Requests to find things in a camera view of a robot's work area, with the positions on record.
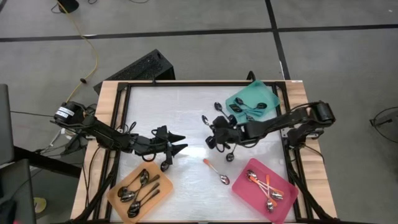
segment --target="orange tray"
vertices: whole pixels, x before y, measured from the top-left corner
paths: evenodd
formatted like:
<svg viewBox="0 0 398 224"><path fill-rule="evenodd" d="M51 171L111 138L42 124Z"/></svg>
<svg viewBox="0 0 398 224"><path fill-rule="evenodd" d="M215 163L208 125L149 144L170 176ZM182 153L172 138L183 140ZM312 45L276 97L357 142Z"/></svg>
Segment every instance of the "orange tray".
<svg viewBox="0 0 398 224"><path fill-rule="evenodd" d="M129 218L127 215L128 208L132 202L123 203L120 201L118 197L118 190L123 187L127 186L134 178L136 178L139 173L146 169L149 172L149 179L153 178L155 175L159 174L160 178L153 183L149 184L148 186L141 189L139 192L137 200L141 200L146 193L152 188L155 183L159 183L157 189L160 190L160 193L157 194L154 198L150 199L139 211L138 216L134 218ZM139 179L134 181L129 186L129 190L137 190L141 186ZM139 165L135 170L133 170L126 178L124 178L121 182L116 184L109 192L106 194L110 204L114 207L117 211L118 215L122 219L124 223L136 223L138 222L149 210L152 209L157 203L159 203L167 194L169 194L173 190L173 183L166 177L166 175L159 169L158 165L154 162L143 162Z"/></svg>

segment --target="yellow object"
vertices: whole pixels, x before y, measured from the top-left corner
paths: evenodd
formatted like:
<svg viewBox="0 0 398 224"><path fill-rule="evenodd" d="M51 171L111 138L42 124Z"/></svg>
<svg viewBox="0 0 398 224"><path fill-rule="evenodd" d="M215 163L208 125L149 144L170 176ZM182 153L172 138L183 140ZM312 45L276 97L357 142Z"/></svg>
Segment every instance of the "yellow object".
<svg viewBox="0 0 398 224"><path fill-rule="evenodd" d="M65 14L67 15L67 17L73 22L73 25L75 25L77 32L79 33L80 37L85 40L88 44L90 44L91 48L94 51L95 54L95 66L92 69L92 71L84 78L87 79L88 77L92 76L92 74L94 74L94 72L97 70L98 67L98 53L94 48L94 45L86 38L83 36L83 34L80 32L79 27L77 26L76 22L73 20L73 18L71 17L71 15L69 15L69 12L63 7L63 5L57 0L58 5L63 9L63 11L65 12ZM68 99L66 100L66 102L68 103L68 101L70 100L70 98L73 96L73 94L75 94L75 92L77 91L77 89L80 87L81 82L76 86L76 88L72 91L72 93L69 95Z"/></svg>
<svg viewBox="0 0 398 224"><path fill-rule="evenodd" d="M46 199L34 197L33 201L34 201L34 205L35 205L35 213L39 214L40 212L43 212L47 206Z"/></svg>

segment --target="black box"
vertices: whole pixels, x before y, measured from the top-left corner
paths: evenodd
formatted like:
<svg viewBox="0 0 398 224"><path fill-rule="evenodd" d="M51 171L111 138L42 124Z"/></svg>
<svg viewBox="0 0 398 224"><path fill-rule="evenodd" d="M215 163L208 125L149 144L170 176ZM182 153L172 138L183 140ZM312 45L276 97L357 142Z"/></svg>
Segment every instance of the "black box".
<svg viewBox="0 0 398 224"><path fill-rule="evenodd" d="M157 50L136 60L106 80L175 80L173 65ZM94 91L100 94L102 82Z"/></svg>

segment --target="spoon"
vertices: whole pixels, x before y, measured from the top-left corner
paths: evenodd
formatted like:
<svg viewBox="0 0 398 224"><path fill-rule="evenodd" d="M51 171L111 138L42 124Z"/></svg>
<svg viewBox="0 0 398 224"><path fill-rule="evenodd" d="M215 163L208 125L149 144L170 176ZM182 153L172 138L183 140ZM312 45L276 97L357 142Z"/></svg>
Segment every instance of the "spoon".
<svg viewBox="0 0 398 224"><path fill-rule="evenodd" d="M223 111L223 106L221 105L221 103L216 102L214 103L214 108L216 108L217 111L221 112L224 116L228 117L224 111Z"/></svg>
<svg viewBox="0 0 398 224"><path fill-rule="evenodd" d="M273 199L275 199L275 200L283 200L283 199L284 199L284 196L283 196L282 194L280 194L280 193L278 193L278 192L275 192L275 191L273 191L273 192L271 193L271 197L272 197Z"/></svg>
<svg viewBox="0 0 398 224"><path fill-rule="evenodd" d="M269 175L267 174L266 175L266 182L267 182L267 185L269 186ZM271 202L271 197L270 197L270 195L269 195L269 187L268 187L268 200L267 200L267 208L268 208L268 211L269 212L272 212L273 210L274 210L274 205L272 204L272 202Z"/></svg>
<svg viewBox="0 0 398 224"><path fill-rule="evenodd" d="M222 181L222 183L224 183L225 185L229 184L229 178L226 175L218 173L218 171L213 167L213 165L210 164L210 161L208 159L204 159L203 162L206 165L210 166L210 168L212 168L214 171L216 171L216 173L220 176L220 180Z"/></svg>
<svg viewBox="0 0 398 224"><path fill-rule="evenodd" d="M259 186L260 190L264 193L264 195L266 195L266 197L268 198L268 199L267 199L267 203L268 203L268 201L271 201L272 205L273 205L274 207L276 207L276 206L277 206L276 201L275 201L273 198L271 198L271 197L269 196L269 193L266 192L266 190L269 190L269 189L267 189L265 186L261 185L261 184L259 183L259 181L256 180L253 176L250 176L250 179L251 179L254 183L256 183L256 184Z"/></svg>
<svg viewBox="0 0 398 224"><path fill-rule="evenodd" d="M120 197L120 201L121 202L129 202L131 201L136 194L138 194L139 190L146 184L148 183L148 179L149 179L149 173L147 172L143 172L142 175L139 178L139 182L141 183L141 186L138 190L133 191L133 190L128 190L127 188L125 188L126 190L123 192L122 196Z"/></svg>
<svg viewBox="0 0 398 224"><path fill-rule="evenodd" d="M231 104L229 107L235 112L235 113L242 113L243 111L246 111L248 113L256 114L258 116L262 115L263 112L261 111L256 111L256 110L242 110L238 105L236 104Z"/></svg>
<svg viewBox="0 0 398 224"><path fill-rule="evenodd" d="M120 198L120 201L121 201L121 202L129 202L129 201L131 201L131 200L133 200L133 199L135 200L135 199L137 198L138 193L139 193L139 191L140 191L141 189L143 189L145 186L149 185L150 183L152 183L153 181L155 181L155 180L157 180L157 179L159 179L159 178L160 178L160 175L158 174L158 175L156 175L154 178L152 178L150 181L147 181L147 182L145 182L144 184L142 184L141 187L140 187L138 190L136 190L136 191L129 191L127 194L123 195L123 196Z"/></svg>
<svg viewBox="0 0 398 224"><path fill-rule="evenodd" d="M239 97L235 98L235 102L239 105L243 105L243 106L247 106L248 108L255 110L255 109L266 109L267 108L267 104L265 103L258 103L257 106L255 108L251 108L250 106L244 104L243 100L240 99Z"/></svg>
<svg viewBox="0 0 398 224"><path fill-rule="evenodd" d="M143 169L143 170L138 174L138 176L137 176L136 178L134 178L134 179L130 182L130 184L128 184L127 186L121 187L121 188L118 190L118 197L122 197L122 196L123 196L123 193L126 193L126 192L128 191L128 187L129 187L134 181L136 181L138 178L140 178L140 181L141 181L141 177L144 175L144 173L148 173L148 171L147 171L146 169Z"/></svg>
<svg viewBox="0 0 398 224"><path fill-rule="evenodd" d="M152 191L154 191L159 185L160 185L159 183L156 183L140 201L135 201L135 202L133 202L133 203L130 205L129 210L134 210L134 209L136 209L137 207L140 207L140 204L141 204L142 200L143 200L146 196L148 196Z"/></svg>
<svg viewBox="0 0 398 224"><path fill-rule="evenodd" d="M141 204L143 199L149 195L150 192L148 192L142 199L141 201L134 202L130 205L129 210L127 211L127 215L129 218L134 218L139 214L139 210L142 206L144 206L150 199L155 197L157 194L160 193L160 190L157 189L144 203Z"/></svg>
<svg viewBox="0 0 398 224"><path fill-rule="evenodd" d="M245 113L245 114L246 114L246 119L248 121L254 121L254 118L252 116L248 115L247 113Z"/></svg>
<svg viewBox="0 0 398 224"><path fill-rule="evenodd" d="M246 171L246 177L247 177L247 178L249 179L249 181L251 182L252 180L250 179L250 176L253 177L256 181L258 181L258 182L259 182L261 185L263 185L264 187L269 187L271 190L277 192L277 193L280 194L281 196L284 195L284 192L283 192L283 191L278 190L278 189L276 189L276 188L273 188L273 187L271 187L270 185L267 185L267 184L265 184L264 182L260 181L260 180L257 178L257 175L253 172L253 170L250 170L250 169L249 169L249 170Z"/></svg>
<svg viewBox="0 0 398 224"><path fill-rule="evenodd" d="M201 120L205 125L210 126L209 120L207 120L207 117L205 115L201 116Z"/></svg>
<svg viewBox="0 0 398 224"><path fill-rule="evenodd" d="M269 213L272 213L274 211L274 205L272 204L272 202L268 199L267 203L267 209Z"/></svg>

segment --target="spoon with orange handle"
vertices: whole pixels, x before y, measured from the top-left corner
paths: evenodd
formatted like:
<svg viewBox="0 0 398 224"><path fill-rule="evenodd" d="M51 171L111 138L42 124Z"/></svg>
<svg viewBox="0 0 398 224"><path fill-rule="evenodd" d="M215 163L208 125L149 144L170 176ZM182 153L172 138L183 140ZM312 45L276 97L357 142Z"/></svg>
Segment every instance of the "spoon with orange handle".
<svg viewBox="0 0 398 224"><path fill-rule="evenodd" d="M264 194L266 195L266 197L268 198L268 200L270 200L270 201L272 202L272 204L274 205L274 207L276 207L278 204L276 203L276 201L275 201L273 198L271 198L271 197L269 196L269 194L267 194L267 192L265 191L265 187L262 186L262 185L259 183L259 181L256 180L254 177L251 177L251 176L250 176L250 179L251 179L251 181L253 181L254 183L256 183L256 184L260 187L260 189L264 192Z"/></svg>
<svg viewBox="0 0 398 224"><path fill-rule="evenodd" d="M261 184L263 187L265 187L265 188L268 188L268 187L269 187L271 190L280 193L282 196L284 195L284 192L283 192L283 191L278 190L278 189L276 189L276 188L274 188L274 187L271 187L270 185L268 185L268 184L264 183L263 181L257 179L257 175L256 175L252 170L248 170L248 171L247 171L246 177L249 178L250 176L253 177L253 178L255 178L255 179L258 181L258 183Z"/></svg>
<svg viewBox="0 0 398 224"><path fill-rule="evenodd" d="M276 189L276 188L274 188L274 187L271 187L269 184L266 184L266 183L264 183L264 182L261 181L261 180L257 180L257 181L258 181L263 187L266 187L266 188L269 187L271 190L280 193L282 196L285 194L283 191L278 190L278 189Z"/></svg>
<svg viewBox="0 0 398 224"><path fill-rule="evenodd" d="M220 180L222 181L222 183L224 183L225 185L229 184L229 178L226 175L220 174L216 168L213 167L213 165L210 163L210 161L208 159L204 159L203 162L208 165L210 168L212 168L219 176L220 176Z"/></svg>
<svg viewBox="0 0 398 224"><path fill-rule="evenodd" d="M268 195L269 195L269 175L268 174L266 175L266 182L267 182L267 185L268 185Z"/></svg>

